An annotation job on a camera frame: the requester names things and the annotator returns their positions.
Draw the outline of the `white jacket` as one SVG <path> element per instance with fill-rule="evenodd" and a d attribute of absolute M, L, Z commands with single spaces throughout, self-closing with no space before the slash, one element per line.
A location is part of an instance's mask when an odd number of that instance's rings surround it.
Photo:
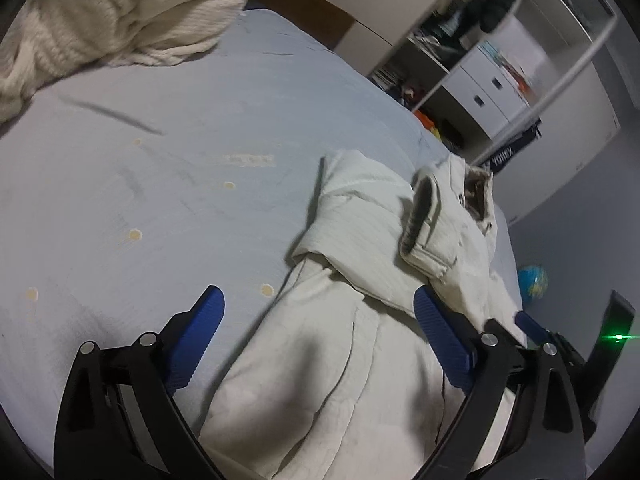
<path fill-rule="evenodd" d="M 503 238 L 491 175 L 456 155 L 412 181 L 357 151 L 327 157 L 294 269 L 216 390 L 202 448 L 230 479 L 413 477 L 463 399 L 414 293 L 513 330 Z"/>

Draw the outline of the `orange yellow clothes pile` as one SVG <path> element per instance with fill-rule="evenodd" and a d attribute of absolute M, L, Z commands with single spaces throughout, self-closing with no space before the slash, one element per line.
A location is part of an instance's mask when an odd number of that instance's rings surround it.
<path fill-rule="evenodd" d="M 413 115 L 419 119 L 419 122 L 422 124 L 425 130 L 430 132 L 437 140 L 442 140 L 439 128 L 437 128 L 436 124 L 431 120 L 431 118 L 422 113 L 420 110 L 416 110 Z"/>

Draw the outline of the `dark hanging clothes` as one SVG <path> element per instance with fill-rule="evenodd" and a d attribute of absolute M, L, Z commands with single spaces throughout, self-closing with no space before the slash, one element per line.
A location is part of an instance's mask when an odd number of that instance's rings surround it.
<path fill-rule="evenodd" d="M 460 21 L 451 38 L 460 40 L 472 28 L 478 26 L 481 32 L 493 32 L 515 0 L 471 0 L 460 14 Z"/>

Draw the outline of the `blue globe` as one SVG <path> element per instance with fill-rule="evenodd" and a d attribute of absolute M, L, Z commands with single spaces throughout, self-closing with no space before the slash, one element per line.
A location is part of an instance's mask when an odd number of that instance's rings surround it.
<path fill-rule="evenodd" d="M 548 289 L 548 274 L 543 266 L 521 266 L 518 268 L 518 288 L 523 304 L 541 300 Z"/>

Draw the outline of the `light blue bed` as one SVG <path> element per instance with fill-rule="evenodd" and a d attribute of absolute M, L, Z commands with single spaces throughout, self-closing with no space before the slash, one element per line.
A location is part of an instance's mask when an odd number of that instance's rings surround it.
<path fill-rule="evenodd" d="M 1 405 L 53 463 L 74 357 L 126 346 L 204 289 L 226 314 L 176 401 L 201 426 L 314 215 L 324 155 L 357 150 L 410 180 L 445 148 L 280 15 L 243 13 L 174 67 L 85 70 L 1 131 Z"/>

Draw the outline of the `black Yonex racket bag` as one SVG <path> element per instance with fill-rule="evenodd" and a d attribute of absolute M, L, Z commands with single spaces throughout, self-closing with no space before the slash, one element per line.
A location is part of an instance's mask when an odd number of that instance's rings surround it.
<path fill-rule="evenodd" d="M 496 148 L 478 166 L 491 174 L 498 174 L 517 154 L 541 137 L 540 125 L 541 119 L 538 118 L 527 129 L 514 134 L 508 142 Z"/>

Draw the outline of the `white drawer unit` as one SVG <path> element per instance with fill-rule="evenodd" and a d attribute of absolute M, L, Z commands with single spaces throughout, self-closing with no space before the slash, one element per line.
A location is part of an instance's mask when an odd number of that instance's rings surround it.
<path fill-rule="evenodd" d="M 470 51 L 442 86 L 489 139 L 528 107 L 506 72 L 480 47 Z"/>

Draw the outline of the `open wardrobe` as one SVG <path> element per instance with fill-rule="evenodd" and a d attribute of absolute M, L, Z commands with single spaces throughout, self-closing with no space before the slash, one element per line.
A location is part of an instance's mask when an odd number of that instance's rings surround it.
<path fill-rule="evenodd" d="M 612 0 L 436 0 L 370 78 L 476 164 L 538 125 L 617 19 Z"/>

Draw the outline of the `brown wooden headboard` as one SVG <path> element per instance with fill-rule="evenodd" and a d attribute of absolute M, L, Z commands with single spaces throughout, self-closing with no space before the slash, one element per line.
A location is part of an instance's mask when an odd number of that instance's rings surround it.
<path fill-rule="evenodd" d="M 334 50 L 356 20 L 326 0 L 248 0 L 247 10 L 270 10 Z"/>

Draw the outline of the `cream knitted blanket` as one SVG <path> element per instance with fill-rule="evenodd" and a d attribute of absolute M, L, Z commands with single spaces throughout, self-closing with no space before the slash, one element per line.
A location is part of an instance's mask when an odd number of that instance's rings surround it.
<path fill-rule="evenodd" d="M 211 49 L 247 0 L 26 0 L 1 41 L 1 119 L 94 62 L 176 65 Z"/>

